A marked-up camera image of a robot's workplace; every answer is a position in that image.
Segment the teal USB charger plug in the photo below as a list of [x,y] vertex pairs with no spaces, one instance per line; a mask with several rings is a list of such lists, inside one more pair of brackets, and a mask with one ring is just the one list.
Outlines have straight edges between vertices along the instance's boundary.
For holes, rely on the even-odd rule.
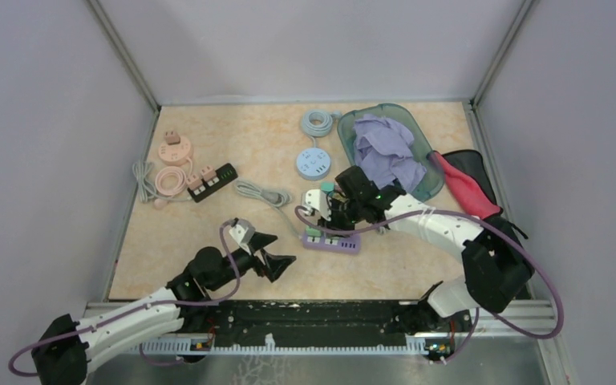
[[326,194],[332,193],[335,190],[334,182],[322,182],[320,184],[320,190]]

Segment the green plug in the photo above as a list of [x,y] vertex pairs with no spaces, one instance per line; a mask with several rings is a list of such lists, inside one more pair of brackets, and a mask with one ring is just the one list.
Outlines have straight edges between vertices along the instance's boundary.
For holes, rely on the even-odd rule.
[[317,230],[311,227],[307,227],[305,230],[305,233],[308,237],[320,238],[322,236],[322,232],[320,230]]

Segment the blue round power socket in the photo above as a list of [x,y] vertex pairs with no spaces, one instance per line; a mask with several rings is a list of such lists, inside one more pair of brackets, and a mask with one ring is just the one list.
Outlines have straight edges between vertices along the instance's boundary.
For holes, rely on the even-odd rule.
[[330,155],[321,148],[306,148],[301,151],[295,160],[298,175],[305,180],[322,180],[331,169]]

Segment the black power strip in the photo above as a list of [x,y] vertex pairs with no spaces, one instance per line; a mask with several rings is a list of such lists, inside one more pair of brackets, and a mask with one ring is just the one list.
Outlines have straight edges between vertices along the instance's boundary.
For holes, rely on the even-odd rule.
[[[223,187],[232,183],[238,178],[237,170],[230,163],[223,164],[219,168],[214,169],[217,172],[217,177],[210,182],[203,181],[203,186],[196,191],[189,190],[185,183],[186,191],[195,202],[202,202],[204,199],[212,196],[214,193],[218,192]],[[200,172],[196,173],[195,175],[201,177]]]

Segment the purple power strip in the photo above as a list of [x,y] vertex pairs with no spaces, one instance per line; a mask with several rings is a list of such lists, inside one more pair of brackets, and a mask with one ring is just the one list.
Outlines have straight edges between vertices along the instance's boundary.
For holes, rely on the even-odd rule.
[[302,246],[321,252],[342,253],[355,255],[361,249],[361,237],[358,234],[350,237],[320,237],[311,236],[308,233],[302,235]]

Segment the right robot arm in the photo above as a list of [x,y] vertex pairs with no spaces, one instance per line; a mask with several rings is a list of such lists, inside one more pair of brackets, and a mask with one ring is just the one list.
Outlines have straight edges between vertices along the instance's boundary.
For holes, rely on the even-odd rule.
[[398,183],[378,188],[358,166],[341,172],[336,184],[332,192],[317,188],[303,196],[306,213],[318,215],[318,226],[329,234],[351,235],[360,222],[380,225],[418,237],[462,264],[461,278],[436,284],[422,297],[419,319],[429,330],[475,307],[502,312],[533,276],[511,225],[500,217],[436,209]]

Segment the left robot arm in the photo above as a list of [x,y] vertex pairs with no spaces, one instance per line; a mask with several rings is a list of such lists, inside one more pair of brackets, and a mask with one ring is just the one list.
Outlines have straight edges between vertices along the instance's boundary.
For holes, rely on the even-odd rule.
[[294,256],[265,250],[276,240],[272,234],[255,233],[228,255],[204,247],[182,273],[145,298],[95,317],[55,318],[30,353],[36,377],[42,384],[83,384],[90,373],[142,342],[183,328],[202,330],[208,307],[216,303],[210,292],[249,271],[274,282],[295,262]]

